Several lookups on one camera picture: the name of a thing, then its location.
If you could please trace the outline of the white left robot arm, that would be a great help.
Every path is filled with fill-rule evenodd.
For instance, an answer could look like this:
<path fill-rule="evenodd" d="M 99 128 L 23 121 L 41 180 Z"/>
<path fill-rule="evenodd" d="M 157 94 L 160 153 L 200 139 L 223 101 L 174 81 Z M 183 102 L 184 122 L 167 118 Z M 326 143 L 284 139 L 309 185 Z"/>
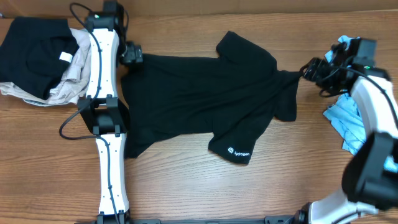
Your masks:
<path fill-rule="evenodd" d="M 87 92 L 78 110 L 99 154 L 101 198 L 97 223 L 129 223 L 129 201 L 124 180 L 124 145 L 130 117 L 119 99 L 118 65 L 143 61 L 141 46 L 126 40 L 128 13 L 117 1 L 105 1 L 99 12 L 90 12 L 85 29 L 90 34 L 91 70 Z"/>

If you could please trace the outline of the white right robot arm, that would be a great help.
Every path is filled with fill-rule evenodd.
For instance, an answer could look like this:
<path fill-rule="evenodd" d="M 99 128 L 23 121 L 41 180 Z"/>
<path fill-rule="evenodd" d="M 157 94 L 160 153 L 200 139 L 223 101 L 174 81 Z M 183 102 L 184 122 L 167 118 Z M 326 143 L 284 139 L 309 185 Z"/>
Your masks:
<path fill-rule="evenodd" d="M 313 58 L 302 76 L 328 96 L 348 93 L 358 106 L 366 140 L 343 172 L 341 188 L 309 202 L 288 223 L 350 223 L 397 206 L 397 174 L 387 171 L 389 156 L 397 158 L 397 103 L 392 80 L 377 68 L 377 42 L 352 38 L 331 47 L 331 57 Z"/>

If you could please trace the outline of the black t-shirt with logo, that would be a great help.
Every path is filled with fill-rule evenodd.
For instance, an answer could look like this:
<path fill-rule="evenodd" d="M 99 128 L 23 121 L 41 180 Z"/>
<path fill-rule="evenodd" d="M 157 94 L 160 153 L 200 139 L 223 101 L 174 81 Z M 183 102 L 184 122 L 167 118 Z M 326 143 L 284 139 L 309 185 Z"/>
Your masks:
<path fill-rule="evenodd" d="M 144 54 L 122 77 L 126 158 L 181 134 L 212 133 L 211 152 L 246 165 L 272 119 L 296 120 L 299 72 L 279 70 L 267 50 L 231 31 L 216 51 L 216 58 Z"/>

